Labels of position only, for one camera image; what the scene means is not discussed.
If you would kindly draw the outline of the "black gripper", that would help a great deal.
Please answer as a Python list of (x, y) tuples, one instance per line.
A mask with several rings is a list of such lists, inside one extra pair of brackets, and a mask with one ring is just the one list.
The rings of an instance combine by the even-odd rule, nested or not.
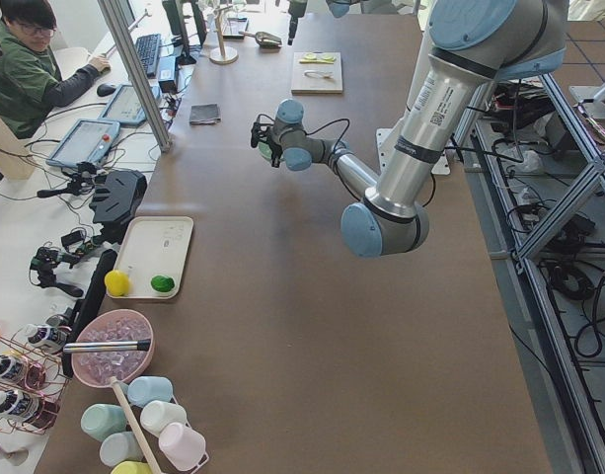
[(251, 147), (258, 149), (260, 142), (267, 143), (271, 149), (271, 167), (278, 168), (282, 158), (282, 147), (273, 138), (271, 131), (274, 119), (267, 115), (258, 115), (251, 128)]
[(288, 6), (289, 29), (287, 44), (293, 45), (296, 37), (298, 22), (302, 18), (302, 0), (290, 0)]

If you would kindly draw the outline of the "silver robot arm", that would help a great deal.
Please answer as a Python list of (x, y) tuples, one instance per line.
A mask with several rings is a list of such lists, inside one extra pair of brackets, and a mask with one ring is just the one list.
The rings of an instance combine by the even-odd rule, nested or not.
[[(372, 10), (371, 1), (342, 1), (342, 0), (329, 0), (327, 5), (329, 11), (334, 17), (340, 18), (345, 15), (352, 5), (359, 4), (360, 9), (363, 13), (370, 13)], [(288, 3), (287, 13), (289, 15), (289, 27), (287, 44), (293, 45), (296, 37), (298, 23), (301, 18), (306, 14), (308, 1), (307, 0), (291, 0)]]
[(428, 20), (429, 71), (380, 174), (341, 140), (304, 129), (303, 107), (282, 101), (270, 124), (255, 121), (251, 145), (264, 144), (272, 166), (302, 171), (325, 164), (358, 197), (340, 219), (349, 250), (366, 258), (409, 252), (428, 234), (416, 197), (476, 90), (494, 80), (553, 72), (563, 63), (566, 1), (438, 1)]

